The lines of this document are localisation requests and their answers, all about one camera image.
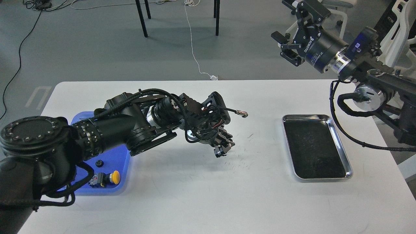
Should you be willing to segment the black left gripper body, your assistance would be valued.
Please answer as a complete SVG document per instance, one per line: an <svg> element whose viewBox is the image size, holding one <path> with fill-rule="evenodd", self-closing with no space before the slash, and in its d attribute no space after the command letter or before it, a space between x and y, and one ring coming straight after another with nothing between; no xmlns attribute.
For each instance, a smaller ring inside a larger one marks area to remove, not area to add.
<svg viewBox="0 0 416 234"><path fill-rule="evenodd" d="M228 153L231 148L226 148L224 144L226 143L226 138L224 132L227 132L223 127L218 127L216 133L208 140L203 141L204 144L210 145L211 147L222 146L223 149Z"/></svg>

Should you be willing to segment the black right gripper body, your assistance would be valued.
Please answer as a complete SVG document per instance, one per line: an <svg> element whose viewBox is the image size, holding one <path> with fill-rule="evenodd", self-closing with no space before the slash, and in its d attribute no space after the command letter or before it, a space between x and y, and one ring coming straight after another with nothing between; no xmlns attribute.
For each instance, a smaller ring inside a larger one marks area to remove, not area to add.
<svg viewBox="0 0 416 234"><path fill-rule="evenodd" d="M324 73L337 52L347 46L339 36L318 25L299 26L294 41L300 44L298 55L320 73Z"/></svg>

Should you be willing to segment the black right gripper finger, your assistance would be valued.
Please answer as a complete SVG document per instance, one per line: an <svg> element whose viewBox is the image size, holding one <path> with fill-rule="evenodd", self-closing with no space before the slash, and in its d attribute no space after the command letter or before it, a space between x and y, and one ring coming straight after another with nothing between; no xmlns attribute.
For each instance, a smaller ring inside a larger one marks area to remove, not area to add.
<svg viewBox="0 0 416 234"><path fill-rule="evenodd" d="M307 53L306 31L297 31L292 38L290 33L282 35L280 32L275 31L271 34L271 37L278 43L281 49L281 57L296 67L304 62Z"/></svg>
<svg viewBox="0 0 416 234"><path fill-rule="evenodd" d="M282 4L292 13L300 13L302 18L310 16L315 25L321 24L331 15L331 12L318 0L283 0Z"/></svg>

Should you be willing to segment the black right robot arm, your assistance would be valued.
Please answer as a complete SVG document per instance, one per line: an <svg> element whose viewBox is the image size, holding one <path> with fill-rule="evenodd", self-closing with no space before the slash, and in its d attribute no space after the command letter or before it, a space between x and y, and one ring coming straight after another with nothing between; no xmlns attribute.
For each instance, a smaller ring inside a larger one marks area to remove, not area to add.
<svg viewBox="0 0 416 234"><path fill-rule="evenodd" d="M331 115L340 131L364 148L415 152L415 81L378 60L382 52L376 30L365 27L352 44L347 44L321 26L331 13L317 0L282 3L295 13L298 29L292 40L278 31L271 37L278 42L280 55L294 66L307 62L320 73L332 70L338 75L331 82L329 99ZM371 145L345 132L335 114L334 96L339 83L351 82L356 88L338 96L339 108L354 117L377 117L408 148Z"/></svg>

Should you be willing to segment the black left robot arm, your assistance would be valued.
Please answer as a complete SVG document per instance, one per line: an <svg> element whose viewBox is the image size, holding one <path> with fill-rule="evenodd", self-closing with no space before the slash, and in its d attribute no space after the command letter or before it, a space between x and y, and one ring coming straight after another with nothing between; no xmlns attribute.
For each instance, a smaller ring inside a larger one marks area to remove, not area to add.
<svg viewBox="0 0 416 234"><path fill-rule="evenodd" d="M122 93L107 100L94 116L69 124L64 117L32 116L1 129L1 233L16 234L42 206L70 206L75 191L94 178L87 161L125 145L131 156L176 137L214 148L217 158L235 145L224 125L229 112L212 92L202 102L162 89Z"/></svg>

